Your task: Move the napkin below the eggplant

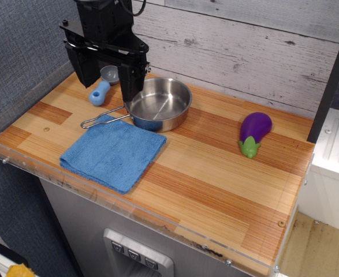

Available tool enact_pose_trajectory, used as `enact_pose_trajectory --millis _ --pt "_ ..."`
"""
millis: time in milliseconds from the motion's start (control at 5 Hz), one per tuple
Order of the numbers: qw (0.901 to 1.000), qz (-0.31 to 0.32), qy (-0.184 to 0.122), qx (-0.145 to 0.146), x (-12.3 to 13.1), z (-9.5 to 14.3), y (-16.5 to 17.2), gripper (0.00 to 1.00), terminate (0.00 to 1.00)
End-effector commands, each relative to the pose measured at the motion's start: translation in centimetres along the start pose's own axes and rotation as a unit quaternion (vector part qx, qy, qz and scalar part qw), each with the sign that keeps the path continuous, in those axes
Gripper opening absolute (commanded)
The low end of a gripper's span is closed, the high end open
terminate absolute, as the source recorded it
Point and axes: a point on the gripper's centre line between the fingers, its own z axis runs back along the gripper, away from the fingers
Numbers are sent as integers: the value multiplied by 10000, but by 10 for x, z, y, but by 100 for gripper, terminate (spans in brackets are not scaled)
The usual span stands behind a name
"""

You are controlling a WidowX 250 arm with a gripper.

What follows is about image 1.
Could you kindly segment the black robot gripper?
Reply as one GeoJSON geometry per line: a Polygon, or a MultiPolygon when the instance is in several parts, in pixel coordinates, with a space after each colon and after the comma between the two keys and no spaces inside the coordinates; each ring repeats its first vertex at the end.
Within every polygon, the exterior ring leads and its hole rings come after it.
{"type": "Polygon", "coordinates": [[[132,31],[131,1],[76,1],[78,20],[63,19],[65,48],[79,81],[90,87],[103,64],[118,67],[122,99],[130,102],[143,89],[148,45],[132,31]]]}

